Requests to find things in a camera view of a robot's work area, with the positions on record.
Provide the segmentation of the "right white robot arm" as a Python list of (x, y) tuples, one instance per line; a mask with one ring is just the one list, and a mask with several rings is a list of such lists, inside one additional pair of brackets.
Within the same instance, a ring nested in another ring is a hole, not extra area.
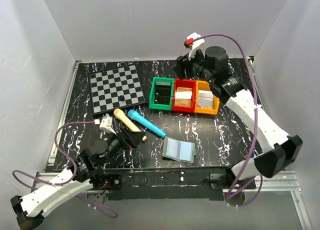
[(258, 104), (257, 93), (251, 93), (242, 80), (233, 73), (226, 50), (219, 46), (200, 49), (179, 56), (173, 67), (180, 79), (198, 77), (209, 84), (213, 95), (232, 110), (252, 132), (252, 144), (259, 144), (262, 153), (230, 166), (225, 174), (212, 183), (237, 189), (245, 180), (258, 175), (271, 179), (292, 164), (303, 140), (281, 129)]

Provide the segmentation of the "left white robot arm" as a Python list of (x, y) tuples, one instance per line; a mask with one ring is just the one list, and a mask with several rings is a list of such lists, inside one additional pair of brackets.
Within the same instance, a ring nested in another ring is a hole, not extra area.
[(37, 228), (54, 209), (84, 191), (112, 187), (115, 175), (107, 174), (104, 165), (119, 150), (137, 148), (144, 136), (142, 131), (122, 127), (107, 139), (95, 139), (71, 166), (52, 180), (44, 181), (40, 188), (27, 195), (12, 197), (10, 202), (20, 229)]

